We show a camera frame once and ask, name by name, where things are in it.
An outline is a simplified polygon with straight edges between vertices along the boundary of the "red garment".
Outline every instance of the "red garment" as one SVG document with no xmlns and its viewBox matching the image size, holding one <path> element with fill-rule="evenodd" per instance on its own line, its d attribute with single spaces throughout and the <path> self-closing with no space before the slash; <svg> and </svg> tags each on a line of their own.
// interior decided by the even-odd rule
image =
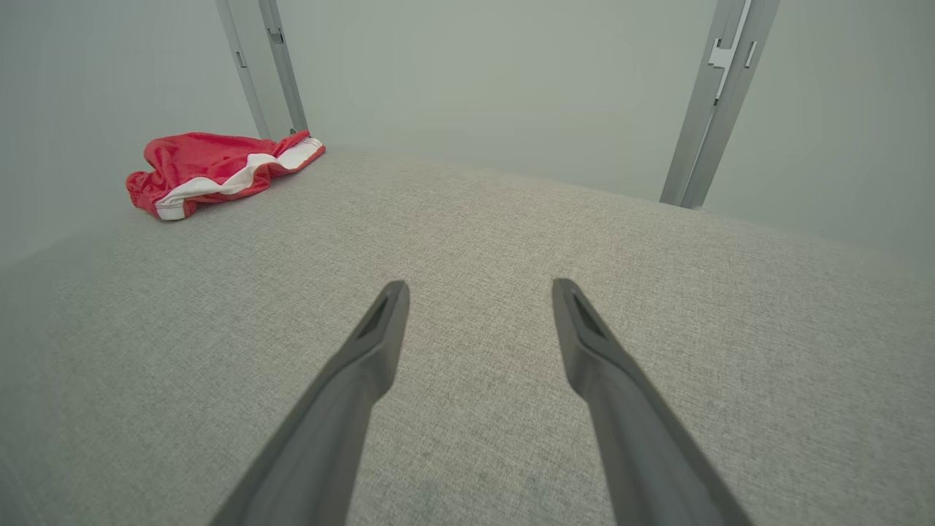
<svg viewBox="0 0 935 526">
<path fill-rule="evenodd" d="M 143 156 L 155 171 L 126 178 L 134 206 L 165 220 L 184 219 L 196 203 L 252 196 L 269 180 L 306 167 L 324 146 L 302 131 L 280 141 L 187 133 L 150 141 Z"/>
</svg>

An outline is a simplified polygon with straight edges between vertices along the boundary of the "metal bracket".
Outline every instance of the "metal bracket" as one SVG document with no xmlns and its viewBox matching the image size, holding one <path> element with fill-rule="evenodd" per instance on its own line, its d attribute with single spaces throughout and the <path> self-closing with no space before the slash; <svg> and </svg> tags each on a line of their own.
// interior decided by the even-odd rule
<svg viewBox="0 0 935 526">
<path fill-rule="evenodd" d="M 282 28 L 278 28 L 274 33 L 267 27 L 266 34 L 269 35 L 269 41 L 274 44 L 282 44 L 286 41 L 285 36 L 282 34 Z"/>
<path fill-rule="evenodd" d="M 749 13 L 750 0 L 744 0 L 741 19 L 737 23 L 737 31 L 734 32 L 734 41 L 731 43 L 730 48 L 722 49 L 718 47 L 721 45 L 721 39 L 716 38 L 714 40 L 714 46 L 711 49 L 711 56 L 708 58 L 708 66 L 724 69 L 724 71 L 721 72 L 721 84 L 717 87 L 717 96 L 714 98 L 715 102 L 721 98 L 721 92 L 724 91 L 724 83 L 727 81 L 727 73 L 730 71 L 731 63 L 734 62 L 734 55 L 737 54 L 737 45 L 741 41 L 743 25 L 747 23 L 747 15 Z"/>
<path fill-rule="evenodd" d="M 756 40 L 753 44 L 750 44 L 750 52 L 747 53 L 747 62 L 743 64 L 743 67 L 750 69 L 750 64 L 754 61 L 754 53 L 756 53 Z"/>
<path fill-rule="evenodd" d="M 247 96 L 247 105 L 250 106 L 250 113 L 256 123 L 256 131 L 263 139 L 271 139 L 269 127 L 263 117 L 263 110 L 260 108 L 260 100 L 256 96 L 253 79 L 246 67 L 247 61 L 243 58 L 243 50 L 240 48 L 240 38 L 237 37 L 237 28 L 234 26 L 234 16 L 231 14 L 230 5 L 227 4 L 227 0 L 215 0 L 215 4 L 218 7 L 218 14 L 221 15 L 221 25 L 224 28 L 224 34 L 227 35 L 227 44 L 230 46 L 234 64 L 240 66 L 237 68 L 237 76 L 240 77 L 243 93 Z"/>
</svg>

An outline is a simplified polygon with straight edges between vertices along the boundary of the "white wall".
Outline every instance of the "white wall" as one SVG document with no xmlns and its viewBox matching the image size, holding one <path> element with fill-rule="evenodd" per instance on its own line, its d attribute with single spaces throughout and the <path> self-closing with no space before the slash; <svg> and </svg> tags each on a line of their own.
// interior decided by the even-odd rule
<svg viewBox="0 0 935 526">
<path fill-rule="evenodd" d="M 212 0 L 7 0 L 0 61 L 0 267 L 132 207 L 150 139 L 257 134 Z"/>
<path fill-rule="evenodd" d="M 659 200 L 715 0 L 279 0 L 311 132 Z"/>
<path fill-rule="evenodd" d="M 704 208 L 935 265 L 935 2 L 783 0 Z"/>
</svg>

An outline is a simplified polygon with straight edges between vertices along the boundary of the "gray carpet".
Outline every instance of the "gray carpet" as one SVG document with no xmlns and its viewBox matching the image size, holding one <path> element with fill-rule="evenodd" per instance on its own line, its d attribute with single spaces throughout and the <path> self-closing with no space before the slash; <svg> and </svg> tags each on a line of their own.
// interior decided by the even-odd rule
<svg viewBox="0 0 935 526">
<path fill-rule="evenodd" d="M 935 521 L 935 287 L 716 216 L 332 149 L 0 273 L 4 524 L 203 524 L 381 287 L 396 384 L 348 523 L 607 524 L 552 278 L 582 287 L 759 524 Z"/>
</svg>

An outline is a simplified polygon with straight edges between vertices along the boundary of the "white trim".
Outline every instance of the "white trim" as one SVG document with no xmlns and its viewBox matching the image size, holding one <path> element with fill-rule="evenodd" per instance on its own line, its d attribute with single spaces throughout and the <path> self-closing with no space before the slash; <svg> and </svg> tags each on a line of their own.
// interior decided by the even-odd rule
<svg viewBox="0 0 935 526">
<path fill-rule="evenodd" d="M 277 163 L 286 169 L 296 169 L 321 148 L 321 141 L 309 137 L 281 153 L 279 157 L 274 157 L 269 153 L 250 153 L 247 155 L 247 165 L 228 177 L 227 181 L 217 184 L 207 177 L 194 177 L 176 186 L 156 201 L 156 211 L 159 212 L 159 218 L 166 221 L 184 219 L 185 212 L 182 206 L 185 204 L 185 199 L 207 194 L 234 195 L 253 185 L 253 173 L 262 165 Z"/>
</svg>

